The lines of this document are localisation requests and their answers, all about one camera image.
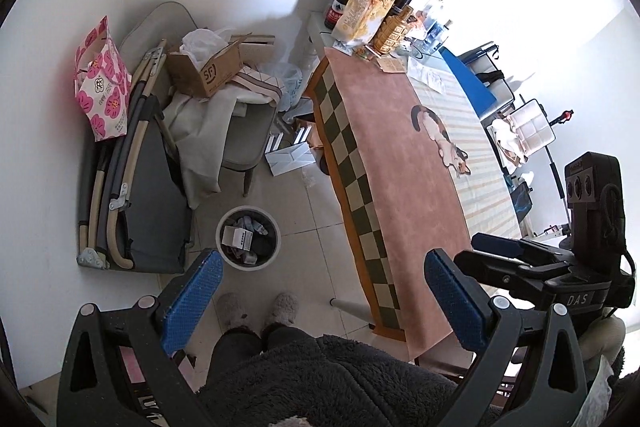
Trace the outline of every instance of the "foot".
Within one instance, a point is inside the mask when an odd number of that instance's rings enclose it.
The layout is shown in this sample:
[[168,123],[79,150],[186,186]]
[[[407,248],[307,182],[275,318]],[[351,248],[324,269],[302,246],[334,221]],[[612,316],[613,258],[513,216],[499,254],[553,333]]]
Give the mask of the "foot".
[[273,301],[271,314],[267,317],[265,327],[273,323],[293,325],[298,314],[298,298],[293,293],[283,292]]
[[251,328],[244,303],[237,293],[225,293],[220,297],[216,312],[220,319],[220,326],[224,330],[223,333],[233,328]]

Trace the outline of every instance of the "checkered pattern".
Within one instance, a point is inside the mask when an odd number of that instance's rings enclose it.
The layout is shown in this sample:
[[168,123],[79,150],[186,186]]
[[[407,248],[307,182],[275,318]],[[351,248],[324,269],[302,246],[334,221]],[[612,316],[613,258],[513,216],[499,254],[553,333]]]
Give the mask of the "checkered pattern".
[[376,293],[382,326],[396,330],[402,329],[396,287],[391,276],[380,224],[373,206],[369,181],[358,152],[356,139],[351,131],[344,103],[342,103],[342,97],[335,85],[330,68],[326,70],[316,85],[315,94],[322,114],[324,133],[334,151],[340,180],[349,200],[351,219],[353,219],[362,246],[367,272]]

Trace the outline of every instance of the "snack bag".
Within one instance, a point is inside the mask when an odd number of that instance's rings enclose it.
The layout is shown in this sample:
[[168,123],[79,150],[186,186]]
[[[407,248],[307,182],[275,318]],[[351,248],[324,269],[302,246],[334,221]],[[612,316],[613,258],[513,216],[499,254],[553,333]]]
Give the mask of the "snack bag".
[[347,46],[367,44],[382,24],[395,0],[349,0],[332,37]]
[[106,16],[78,46],[74,83],[96,141],[127,134],[131,75],[111,39]]

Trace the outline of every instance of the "pink floral bag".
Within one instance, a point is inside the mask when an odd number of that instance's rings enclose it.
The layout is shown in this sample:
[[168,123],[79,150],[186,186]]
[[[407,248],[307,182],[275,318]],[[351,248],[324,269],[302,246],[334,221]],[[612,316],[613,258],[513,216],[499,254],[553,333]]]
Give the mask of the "pink floral bag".
[[127,134],[131,75],[122,63],[105,16],[76,51],[76,100],[96,141]]

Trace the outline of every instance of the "cat print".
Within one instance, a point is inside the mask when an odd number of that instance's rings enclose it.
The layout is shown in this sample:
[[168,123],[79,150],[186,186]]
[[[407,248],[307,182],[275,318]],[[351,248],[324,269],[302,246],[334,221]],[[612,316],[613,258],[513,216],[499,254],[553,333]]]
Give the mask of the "cat print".
[[429,138],[436,142],[442,162],[447,168],[452,166],[458,178],[460,174],[471,174],[471,169],[466,164],[468,154],[451,142],[447,129],[437,114],[423,105],[414,105],[411,110],[411,122],[416,131],[420,131],[420,122],[422,122]]

